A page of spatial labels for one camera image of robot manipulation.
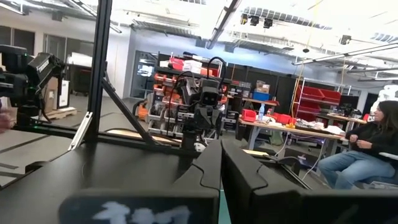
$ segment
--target hand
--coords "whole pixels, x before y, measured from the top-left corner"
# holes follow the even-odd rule
[[[358,136],[356,134],[352,134],[349,137],[349,141],[352,142],[352,143],[356,142],[356,140],[358,140]]]
[[[12,128],[11,117],[8,110],[0,110],[0,133],[4,133],[6,130]]]
[[[370,148],[372,148],[372,143],[367,142],[367,141],[363,141],[363,140],[358,140],[358,141],[356,141],[356,145],[357,145],[360,149],[370,149]]]

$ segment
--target black jacket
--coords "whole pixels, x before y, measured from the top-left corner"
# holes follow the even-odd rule
[[[351,143],[352,150],[366,153],[383,161],[398,164],[398,161],[379,155],[379,152],[398,155],[398,133],[383,133],[377,123],[368,122],[367,124],[347,132],[346,139],[349,139],[352,134],[356,134],[358,140],[372,143],[371,149],[360,149],[356,143]]]

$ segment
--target humanoid robot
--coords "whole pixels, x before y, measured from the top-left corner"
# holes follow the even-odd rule
[[[374,121],[374,112],[377,110],[379,103],[386,100],[396,100],[398,101],[398,97],[396,97],[396,92],[398,91],[398,85],[386,85],[383,90],[380,90],[379,97],[376,102],[373,103],[371,107],[371,112],[368,118],[368,121]]]

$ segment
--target black table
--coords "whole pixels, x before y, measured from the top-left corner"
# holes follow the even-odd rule
[[[112,144],[83,144],[0,191],[0,223],[59,223],[59,205],[80,189],[169,187],[191,161]]]

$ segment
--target long dark hair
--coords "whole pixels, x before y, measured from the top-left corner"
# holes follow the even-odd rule
[[[398,101],[382,101],[379,103],[379,110],[384,114],[379,123],[382,132],[391,134],[398,132]]]

